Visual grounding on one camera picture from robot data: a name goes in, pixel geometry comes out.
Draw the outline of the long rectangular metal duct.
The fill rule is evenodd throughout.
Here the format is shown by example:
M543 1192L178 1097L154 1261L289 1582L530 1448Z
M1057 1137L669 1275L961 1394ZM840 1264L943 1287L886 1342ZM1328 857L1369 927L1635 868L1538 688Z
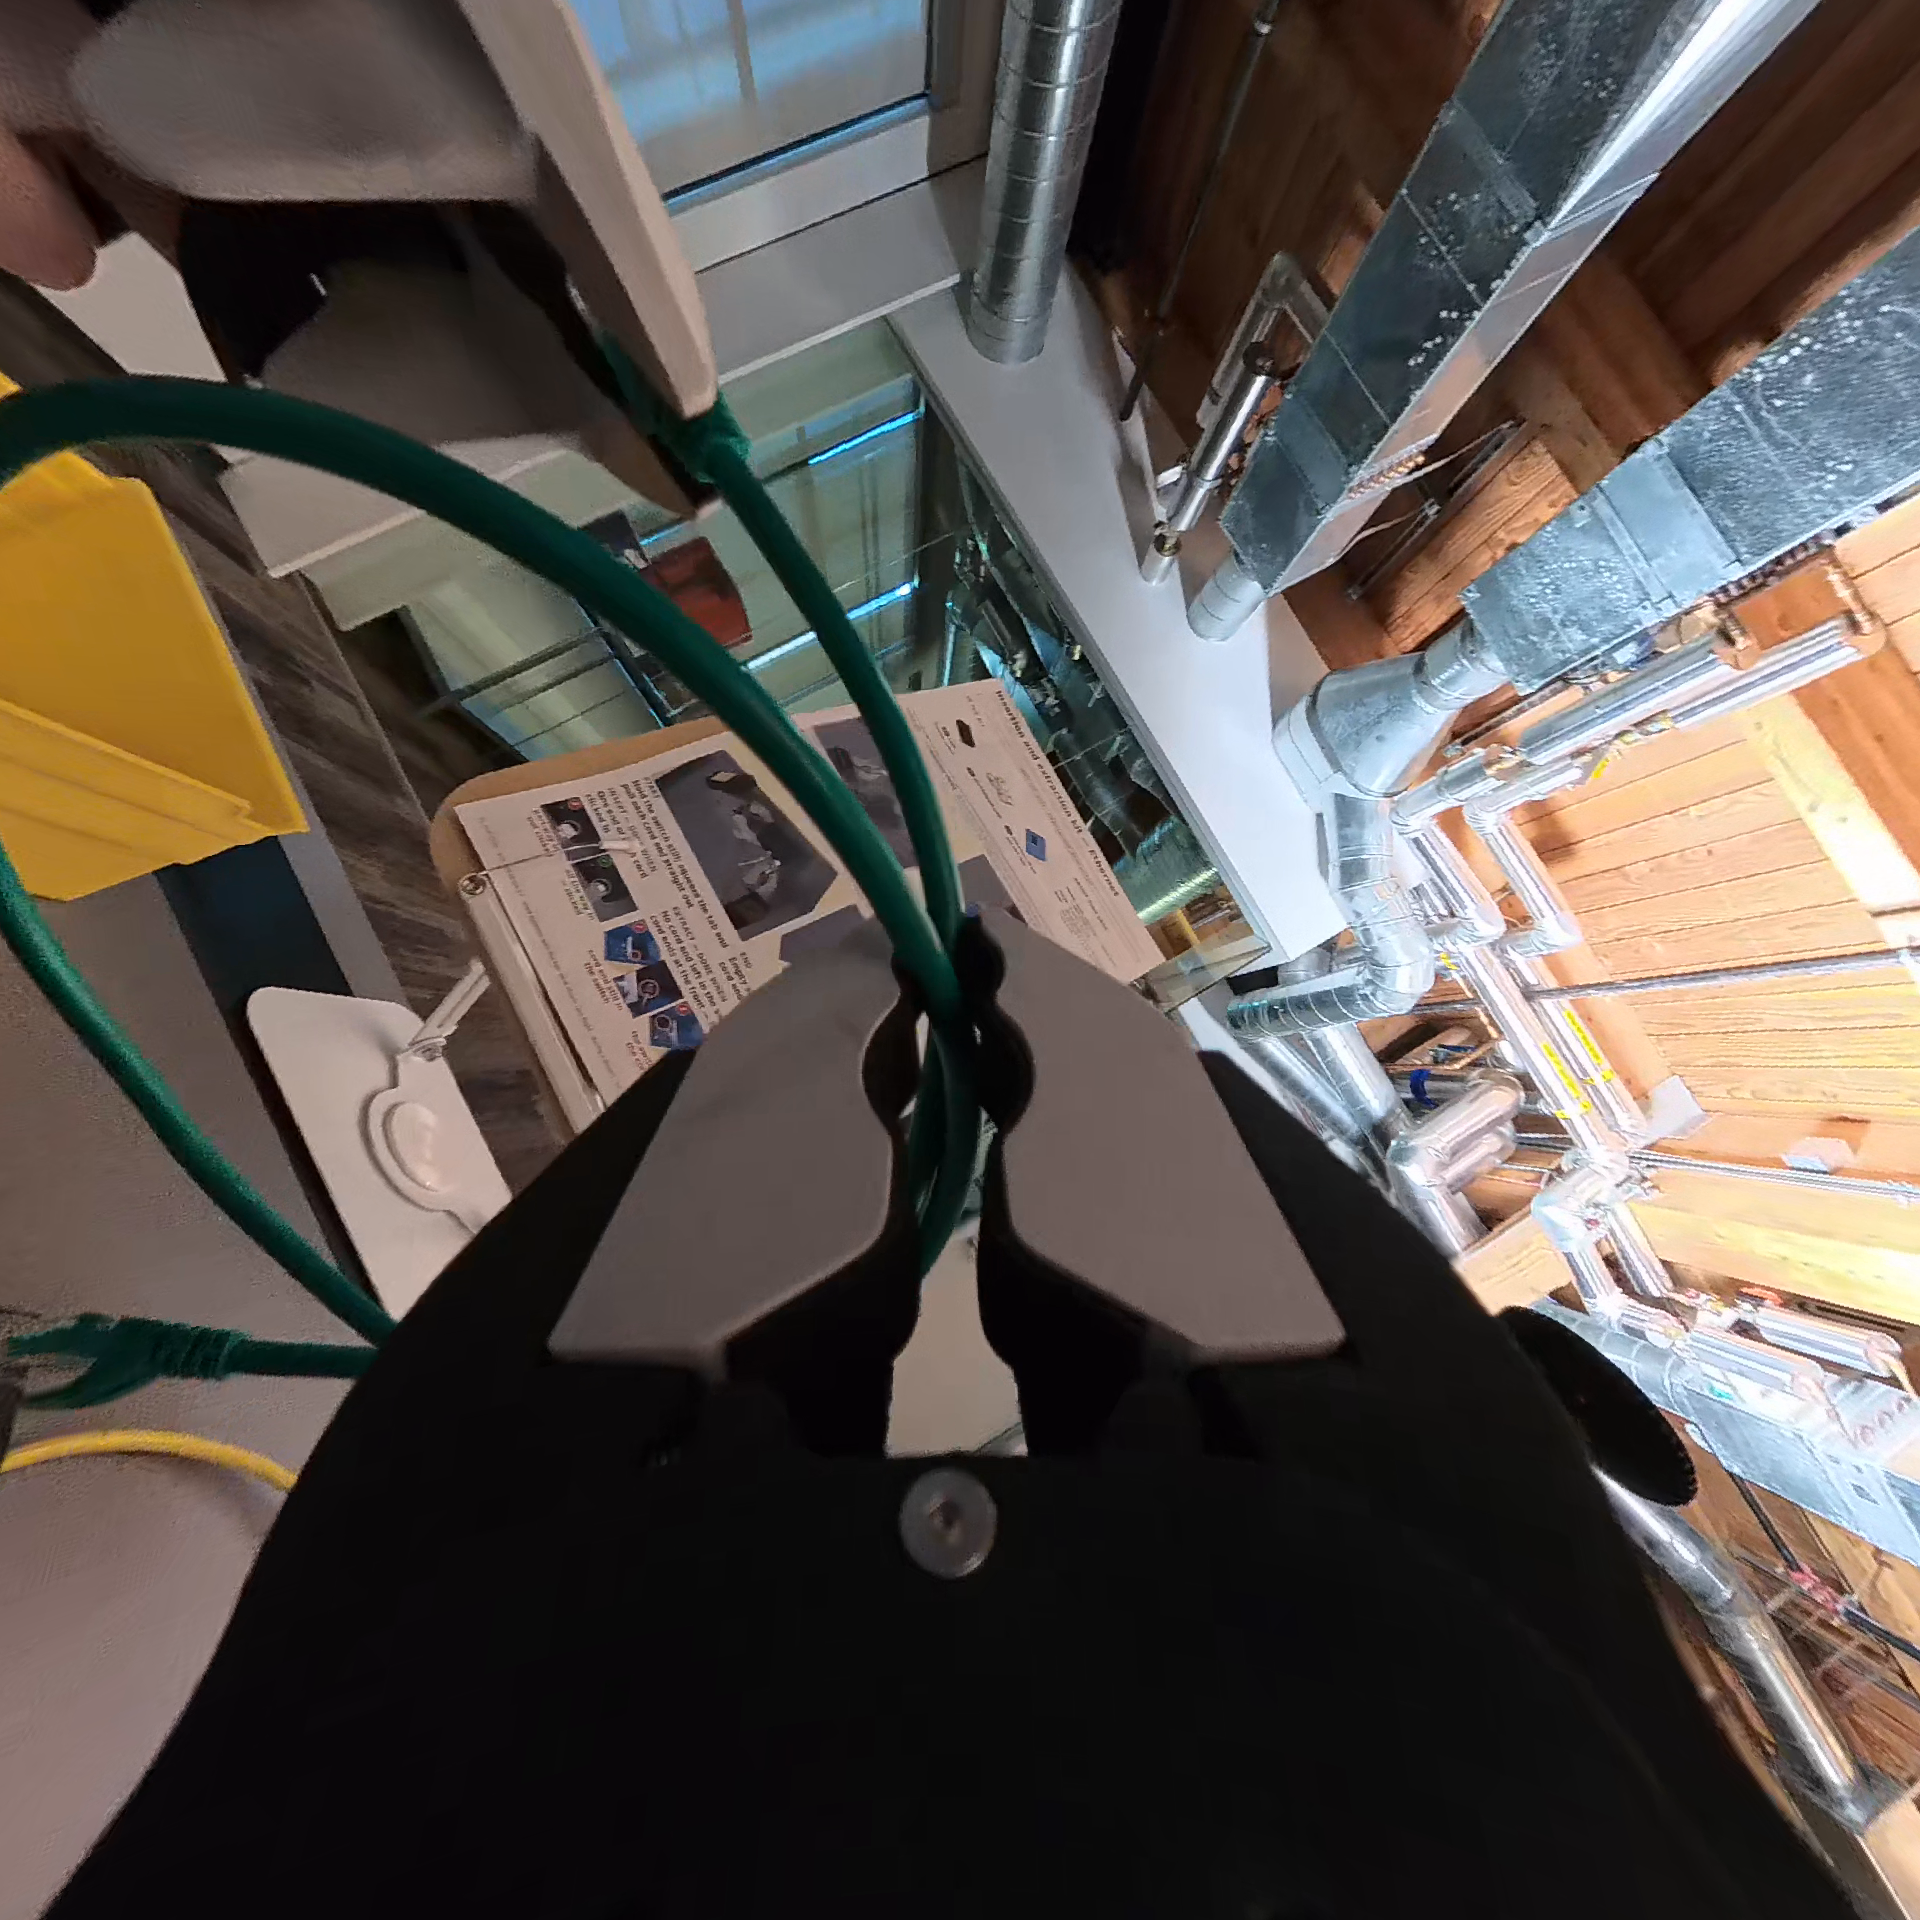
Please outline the long rectangular metal duct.
M1501 6L1221 516L1188 627L1337 563L1812 3Z

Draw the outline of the low metal duct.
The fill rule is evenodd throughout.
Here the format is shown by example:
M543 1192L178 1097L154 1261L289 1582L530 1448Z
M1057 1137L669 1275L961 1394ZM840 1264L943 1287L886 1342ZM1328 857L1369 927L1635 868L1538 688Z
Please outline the low metal duct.
M1731 1476L1917 1562L1917 1399L1906 1390L1740 1333L1649 1338L1553 1300L1537 1312L1680 1418Z

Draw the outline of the wide rectangular metal duct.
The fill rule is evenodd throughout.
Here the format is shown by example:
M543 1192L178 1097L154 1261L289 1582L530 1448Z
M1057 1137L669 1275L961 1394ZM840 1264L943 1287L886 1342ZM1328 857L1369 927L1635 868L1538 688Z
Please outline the wide rectangular metal duct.
M1917 478L1917 234L1645 441L1461 597L1524 692L1659 630Z

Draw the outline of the chrome pipe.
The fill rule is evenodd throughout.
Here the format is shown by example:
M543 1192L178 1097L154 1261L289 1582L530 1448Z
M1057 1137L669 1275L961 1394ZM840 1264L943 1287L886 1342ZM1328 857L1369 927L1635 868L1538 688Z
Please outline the chrome pipe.
M1139 558L1147 585L1168 580L1216 492L1243 467L1254 433L1304 366L1328 319L1308 270L1287 249L1263 267L1196 412L1184 462L1157 479L1154 530Z

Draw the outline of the yellow plastic bin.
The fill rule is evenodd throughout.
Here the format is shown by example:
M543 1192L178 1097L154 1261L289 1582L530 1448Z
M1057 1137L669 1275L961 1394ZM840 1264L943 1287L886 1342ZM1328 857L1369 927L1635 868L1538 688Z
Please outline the yellow plastic bin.
M157 496L59 452L3 496L3 838L36 899L308 815Z

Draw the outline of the white mounting plate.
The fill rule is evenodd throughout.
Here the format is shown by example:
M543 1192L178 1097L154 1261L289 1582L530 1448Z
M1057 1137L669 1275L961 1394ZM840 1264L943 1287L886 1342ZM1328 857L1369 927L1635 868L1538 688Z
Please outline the white mounting plate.
M424 1019L403 1002L262 987L248 1024L371 1294L406 1316L510 1189L444 1062L491 985L472 963Z

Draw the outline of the glass window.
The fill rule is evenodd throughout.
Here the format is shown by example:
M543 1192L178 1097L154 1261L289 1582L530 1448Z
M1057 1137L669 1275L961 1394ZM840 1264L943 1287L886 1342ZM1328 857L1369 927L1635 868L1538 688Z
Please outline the glass window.
M925 3L571 3L665 198L925 94Z

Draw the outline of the red object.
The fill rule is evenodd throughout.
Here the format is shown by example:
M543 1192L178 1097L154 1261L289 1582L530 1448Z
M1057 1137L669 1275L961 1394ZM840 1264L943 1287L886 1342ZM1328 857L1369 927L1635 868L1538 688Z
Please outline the red object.
M754 639L749 601L708 539L648 548L641 560L644 578L718 644L739 652Z

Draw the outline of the glass railing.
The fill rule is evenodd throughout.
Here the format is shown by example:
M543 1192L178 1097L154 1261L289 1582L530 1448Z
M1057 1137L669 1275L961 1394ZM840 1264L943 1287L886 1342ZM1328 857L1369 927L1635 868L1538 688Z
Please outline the glass railing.
M765 420L754 467L842 604L884 680L925 685L918 637L925 573L925 397L908 371L864 378L808 420ZM771 558L726 502L694 516L621 501L583 522L610 556L641 573L648 548L708 539L749 601L754 639L723 650L788 713L851 698ZM397 611L433 692L430 718L477 726L510 756L541 761L569 748L694 722L708 702L650 644L552 580L505 558L477 558Z

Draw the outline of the round spiral metal duct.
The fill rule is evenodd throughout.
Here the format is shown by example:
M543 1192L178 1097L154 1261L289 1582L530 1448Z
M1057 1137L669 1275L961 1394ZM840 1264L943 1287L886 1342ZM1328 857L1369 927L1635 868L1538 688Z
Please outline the round spiral metal duct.
M1008 3L965 334L997 366L1044 352L1062 287L1119 3Z

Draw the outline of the silver insulated pipes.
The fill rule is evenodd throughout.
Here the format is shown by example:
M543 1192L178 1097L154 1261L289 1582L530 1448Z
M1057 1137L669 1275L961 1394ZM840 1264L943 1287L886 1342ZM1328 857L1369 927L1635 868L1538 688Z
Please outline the silver insulated pipes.
M1563 1140L1537 1172L1531 1232L1547 1290L1573 1289L1599 1323L1640 1338L1744 1365L1784 1393L1812 1394L1812 1369L1861 1379L1906 1379L1906 1346L1885 1322L1915 1326L1915 1309L1856 1309L1784 1271L1784 1227L1750 1227L1762 1275L1715 1269L1736 1294L1685 1284L1652 1239L1647 1218L1673 1212L1659 1178L1685 1188L1731 1188L1736 1199L1845 1198L1889 1207L1861 1180L1788 1183L1788 1165L1659 1158L1677 1140L1692 1098L1702 1124L1702 1082L1683 1068L1640 1098L1604 1049L1592 1002L1652 997L1669 1012L1733 1012L1733 1039L1787 1049L1782 1021L1826 981L1864 977L1883 1000L1906 977L1915 1002L1915 903L1878 915L1878 942L1719 966L1666 963L1620 972L1599 953L1601 904L1573 895L1566 862L1542 832L1586 812L1620 765L1662 741L1740 732L1759 756L1753 714L1782 722L1803 690L1874 669L1885 630L1859 606L1837 609L1802 633L1755 646L1731 616L1687 644L1649 655L1608 685L1534 718L1510 737L1486 741L1450 764L1438 745L1453 721L1488 690L1467 621L1428 650L1325 676L1282 726L1282 745L1321 775L1325 867L1346 916L1325 972L1240 996L1227 1007L1236 1036L1274 1068L1308 1068L1328 1098L1355 1112L1355 1137L1388 1198L1453 1256L1465 1275L1475 1247L1496 1242L1470 1188L1505 1165L1529 1108Z

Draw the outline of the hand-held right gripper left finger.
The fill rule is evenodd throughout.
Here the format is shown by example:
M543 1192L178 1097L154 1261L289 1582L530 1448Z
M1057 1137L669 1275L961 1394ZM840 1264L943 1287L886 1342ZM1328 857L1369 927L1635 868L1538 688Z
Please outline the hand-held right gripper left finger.
M693 1053L549 1348L775 1393L819 1452L881 1452L920 1312L918 1007L876 923Z

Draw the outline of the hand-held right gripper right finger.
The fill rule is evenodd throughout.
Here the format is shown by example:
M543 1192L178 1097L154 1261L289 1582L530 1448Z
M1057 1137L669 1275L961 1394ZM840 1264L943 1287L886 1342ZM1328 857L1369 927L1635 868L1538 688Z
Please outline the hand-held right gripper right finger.
M1025 1452L1096 1452L1136 1388L1337 1357L1346 1328L1184 1031L1018 916L971 916L956 963L996 1135L981 1322Z

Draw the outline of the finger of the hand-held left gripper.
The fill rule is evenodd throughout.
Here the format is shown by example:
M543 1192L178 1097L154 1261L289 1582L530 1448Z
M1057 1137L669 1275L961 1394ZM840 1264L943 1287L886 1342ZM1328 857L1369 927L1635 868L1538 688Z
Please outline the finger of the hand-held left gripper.
M697 277L569 6L128 6L80 30L68 109L200 203L516 205L677 417L718 399Z
M697 496L525 300L472 291L334 291L256 382L468 458L557 441L631 496L685 516Z

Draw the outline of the black pad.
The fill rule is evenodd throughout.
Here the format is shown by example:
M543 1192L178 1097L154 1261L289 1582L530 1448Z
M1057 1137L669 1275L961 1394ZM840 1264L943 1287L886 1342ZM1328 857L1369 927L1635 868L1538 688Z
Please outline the black pad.
M236 1041L265 987L405 997L394 966L323 833L265 837L157 875L202 981Z

